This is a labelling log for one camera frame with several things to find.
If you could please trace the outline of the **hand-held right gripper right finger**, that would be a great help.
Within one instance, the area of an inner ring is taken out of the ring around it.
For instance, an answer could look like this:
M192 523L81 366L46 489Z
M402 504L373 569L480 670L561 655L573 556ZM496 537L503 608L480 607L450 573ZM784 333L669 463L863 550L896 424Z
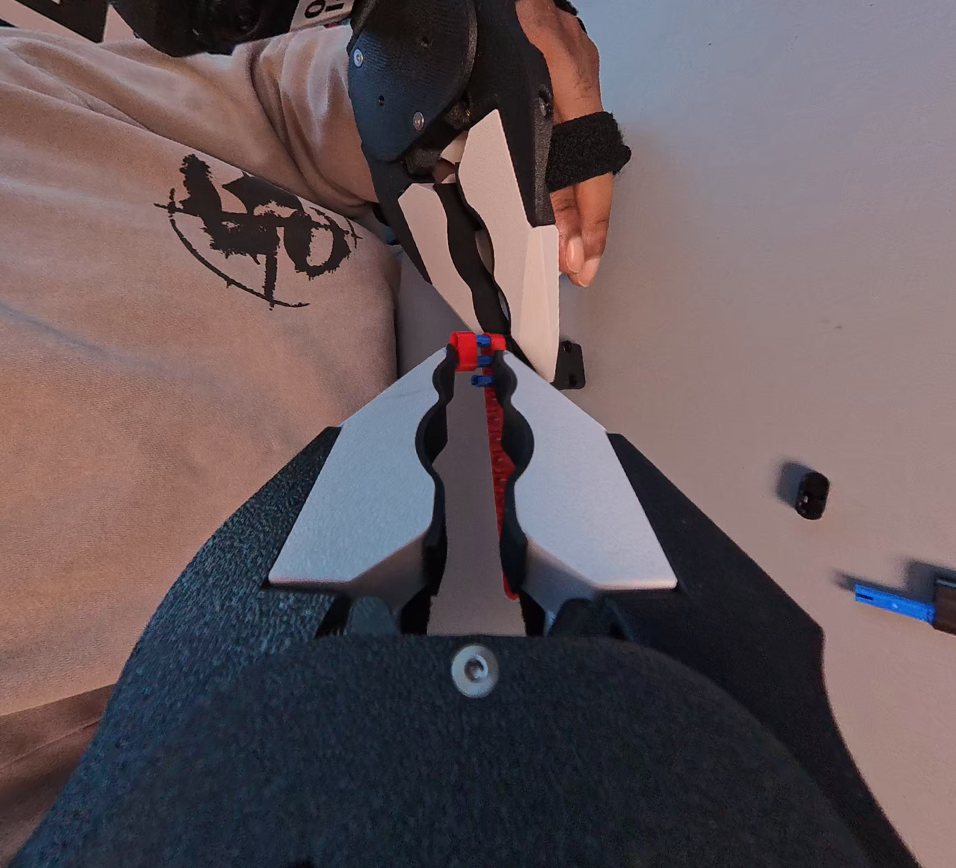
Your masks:
M511 353L499 354L499 406L508 588L553 615L572 599L675 589L604 427Z

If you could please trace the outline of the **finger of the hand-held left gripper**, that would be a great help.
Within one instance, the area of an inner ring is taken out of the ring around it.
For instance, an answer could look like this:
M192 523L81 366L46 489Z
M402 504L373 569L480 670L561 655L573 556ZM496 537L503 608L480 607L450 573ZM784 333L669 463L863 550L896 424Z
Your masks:
M458 177L465 201L489 233L510 335L551 383L559 345L558 231L555 224L534 227L526 216L498 110L469 130Z
M412 185L399 204L430 283L473 331L491 333L493 280L460 186Z

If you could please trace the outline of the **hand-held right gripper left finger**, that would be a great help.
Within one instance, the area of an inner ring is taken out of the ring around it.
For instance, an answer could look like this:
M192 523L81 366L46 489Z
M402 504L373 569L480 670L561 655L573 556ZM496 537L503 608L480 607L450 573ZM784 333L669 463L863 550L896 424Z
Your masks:
M339 427L269 571L269 586L377 598L399 614L444 573L445 492L456 350L441 349Z

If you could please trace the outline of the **long red lego beam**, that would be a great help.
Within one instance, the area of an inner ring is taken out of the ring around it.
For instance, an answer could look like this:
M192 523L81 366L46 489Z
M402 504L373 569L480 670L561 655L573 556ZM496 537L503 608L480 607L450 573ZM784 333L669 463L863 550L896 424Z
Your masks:
M479 374L482 373L491 374L491 371L490 369L479 370ZM514 464L503 446L504 412L497 399L495 388L481 389L484 391L485 419L498 540L501 540L504 527L507 484L514 472Z

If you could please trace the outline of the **red lego connector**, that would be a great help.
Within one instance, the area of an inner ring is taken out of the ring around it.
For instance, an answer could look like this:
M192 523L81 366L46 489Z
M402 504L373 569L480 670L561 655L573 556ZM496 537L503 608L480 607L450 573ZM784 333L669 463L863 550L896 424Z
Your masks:
M456 370L459 372L473 372L482 369L476 367L476 361L480 354L479 349L476 343L476 336L484 333L474 333L472 331L458 331L453 332L449 337L449 345L455 349L457 354L458 363L456 364ZM503 335L500 334L487 334L493 335L492 337L492 349L487 355L495 355L499 351L507 350L507 341Z

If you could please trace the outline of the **black lego panel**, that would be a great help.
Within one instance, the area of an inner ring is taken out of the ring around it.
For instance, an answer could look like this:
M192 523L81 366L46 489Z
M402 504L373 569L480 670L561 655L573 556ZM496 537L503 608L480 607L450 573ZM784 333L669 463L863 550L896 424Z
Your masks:
M576 391L586 385L583 350L579 343L563 338L558 345L553 385L560 391Z

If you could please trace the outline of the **person's left forearm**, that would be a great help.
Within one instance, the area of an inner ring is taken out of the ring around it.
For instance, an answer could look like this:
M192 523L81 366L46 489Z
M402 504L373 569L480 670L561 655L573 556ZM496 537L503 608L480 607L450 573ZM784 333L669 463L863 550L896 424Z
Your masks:
M348 91L349 39L343 26L272 38L257 53L253 81L312 200L352 215L377 198Z

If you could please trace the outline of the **person's left hand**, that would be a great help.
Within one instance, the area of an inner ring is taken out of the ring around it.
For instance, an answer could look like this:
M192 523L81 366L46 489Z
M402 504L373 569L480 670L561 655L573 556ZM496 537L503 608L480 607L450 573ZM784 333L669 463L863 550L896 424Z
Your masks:
M553 0L518 0L516 14L547 64L554 119L563 123L603 110L599 57L578 19ZM604 253L614 179L596 176L551 195L558 232L559 270L577 287L594 281Z

